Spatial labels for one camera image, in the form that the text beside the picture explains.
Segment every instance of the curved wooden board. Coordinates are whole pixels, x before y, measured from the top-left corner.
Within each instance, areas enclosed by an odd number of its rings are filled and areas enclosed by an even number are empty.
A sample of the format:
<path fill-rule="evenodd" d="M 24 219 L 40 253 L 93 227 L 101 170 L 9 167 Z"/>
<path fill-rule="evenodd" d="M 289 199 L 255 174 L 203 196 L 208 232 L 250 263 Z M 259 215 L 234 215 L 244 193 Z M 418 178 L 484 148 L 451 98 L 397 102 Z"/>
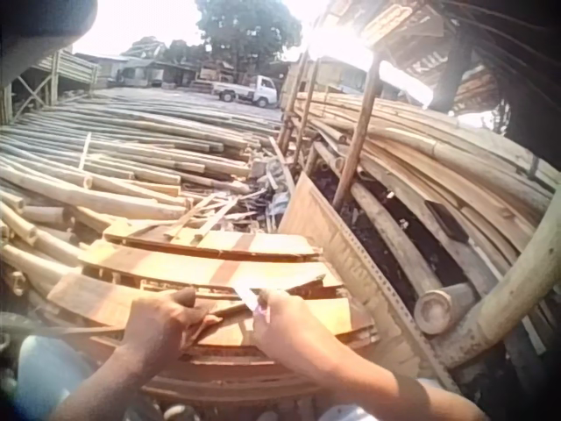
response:
<path fill-rule="evenodd" d="M 170 282 L 198 287 L 229 289 L 242 284 L 247 288 L 281 288 L 287 279 L 313 279 L 325 275 L 324 287 L 341 282 L 319 261 L 276 263 L 204 259 L 139 248 L 119 246 L 98 240 L 83 252 L 80 261 L 93 268 L 107 269 L 137 279 Z"/>
<path fill-rule="evenodd" d="M 344 285 L 351 294 L 362 297 L 360 302 L 380 335 L 370 360 L 402 375 L 436 377 L 448 390 L 459 393 L 392 285 L 305 174 L 301 174 L 280 232 L 303 235 L 321 246 L 328 262 L 344 274 Z"/>
<path fill-rule="evenodd" d="M 103 232 L 109 241 L 125 241 L 129 246 L 152 246 L 167 253 L 224 260 L 300 261 L 319 257 L 321 250 L 312 247 L 299 235 L 249 234 L 243 232 L 211 231 L 202 240 L 196 240 L 196 231 L 183 228 L 175 239 L 164 234 L 168 226 L 155 226 L 150 231 L 138 232 L 127 221 L 118 221 Z"/>
<path fill-rule="evenodd" d="M 64 310 L 100 325 L 125 326 L 132 301 L 153 296 L 142 291 L 98 281 L 85 275 L 71 273 L 64 276 L 48 295 L 48 301 Z M 335 336 L 368 329 L 372 320 L 367 313 L 347 298 L 307 301 L 312 313 Z M 231 306 L 222 300 L 197 300 L 197 305 L 213 311 Z M 252 313 L 242 312 L 227 318 L 198 342 L 198 346 L 252 346 Z"/>

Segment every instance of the window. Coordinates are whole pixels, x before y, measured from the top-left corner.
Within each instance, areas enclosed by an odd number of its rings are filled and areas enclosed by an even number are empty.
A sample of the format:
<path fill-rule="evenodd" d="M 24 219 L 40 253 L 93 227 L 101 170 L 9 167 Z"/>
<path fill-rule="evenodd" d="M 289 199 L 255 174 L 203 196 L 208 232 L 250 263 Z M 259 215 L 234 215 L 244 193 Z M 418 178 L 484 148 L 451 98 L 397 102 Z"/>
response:
<path fill-rule="evenodd" d="M 268 79 L 261 79 L 261 86 L 263 86 L 264 88 L 274 89 L 273 83 Z"/>

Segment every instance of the forearm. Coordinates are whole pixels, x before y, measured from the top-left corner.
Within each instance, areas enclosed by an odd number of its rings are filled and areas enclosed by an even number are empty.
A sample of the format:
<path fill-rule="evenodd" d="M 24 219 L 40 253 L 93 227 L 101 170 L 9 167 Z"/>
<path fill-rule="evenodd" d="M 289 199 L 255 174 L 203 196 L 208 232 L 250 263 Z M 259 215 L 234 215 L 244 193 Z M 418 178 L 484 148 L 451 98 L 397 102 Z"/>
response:
<path fill-rule="evenodd" d="M 51 421 L 121 420 L 131 399 L 146 379 L 140 367 L 120 348 L 67 397 L 51 416 Z"/>
<path fill-rule="evenodd" d="M 483 412 L 462 396 L 394 375 L 351 350 L 341 361 L 317 380 L 380 420 L 485 419 Z"/>

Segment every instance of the bamboo stalk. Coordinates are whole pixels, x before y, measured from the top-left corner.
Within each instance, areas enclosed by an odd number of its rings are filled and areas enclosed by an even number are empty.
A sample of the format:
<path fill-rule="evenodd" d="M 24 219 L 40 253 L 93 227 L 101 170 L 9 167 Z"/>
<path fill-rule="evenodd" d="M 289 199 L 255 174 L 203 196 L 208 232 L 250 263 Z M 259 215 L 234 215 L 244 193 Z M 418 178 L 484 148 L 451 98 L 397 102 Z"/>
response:
<path fill-rule="evenodd" d="M 37 241 L 37 228 L 20 217 L 7 204 L 0 202 L 2 220 L 27 244 L 33 246 Z"/>

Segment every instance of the white object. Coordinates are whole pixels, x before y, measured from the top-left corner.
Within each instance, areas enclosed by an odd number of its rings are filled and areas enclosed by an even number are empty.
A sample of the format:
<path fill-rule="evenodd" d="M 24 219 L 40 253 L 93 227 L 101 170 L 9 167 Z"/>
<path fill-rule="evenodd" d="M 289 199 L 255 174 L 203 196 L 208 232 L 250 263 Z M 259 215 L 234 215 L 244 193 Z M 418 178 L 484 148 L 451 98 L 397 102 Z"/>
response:
<path fill-rule="evenodd" d="M 259 307 L 259 302 L 257 301 L 257 296 L 249 288 L 237 286 L 234 287 L 236 294 L 244 302 L 245 306 L 252 312 L 256 311 Z"/>
<path fill-rule="evenodd" d="M 273 79 L 262 75 L 252 77 L 249 86 L 215 82 L 212 84 L 212 93 L 227 103 L 237 98 L 261 108 L 274 105 L 279 100 Z"/>

